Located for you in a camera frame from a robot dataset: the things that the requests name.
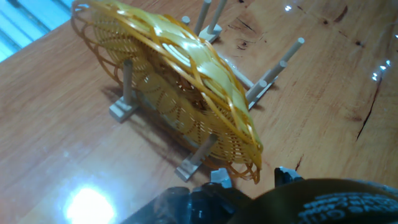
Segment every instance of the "black plastic part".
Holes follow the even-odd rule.
[[[236,212],[228,224],[398,222],[398,198],[351,180],[309,179],[277,187]]]

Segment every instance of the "basket lattice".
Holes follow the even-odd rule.
[[[117,1],[77,0],[72,13],[75,32],[121,87],[123,62],[133,62],[136,101],[160,127],[192,152],[216,134],[203,163],[259,182],[263,146],[244,90],[209,42],[171,16]]]

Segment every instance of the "black object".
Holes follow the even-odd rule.
[[[252,200],[207,183],[167,189],[123,224],[398,223],[398,190],[355,180],[308,179],[275,169],[275,189]]]

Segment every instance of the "wood grain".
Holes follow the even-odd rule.
[[[201,5],[124,2],[190,16],[191,27]],[[228,1],[215,47],[252,81],[306,40],[251,111],[264,165],[258,185],[237,180],[239,189],[256,197],[273,188],[279,166],[398,187],[396,20],[390,1]],[[0,64],[0,223],[67,223],[83,187],[106,195],[120,221],[168,187],[208,181],[205,168],[189,183],[175,176],[188,152],[143,112],[115,122],[108,107],[120,94],[68,22]]]

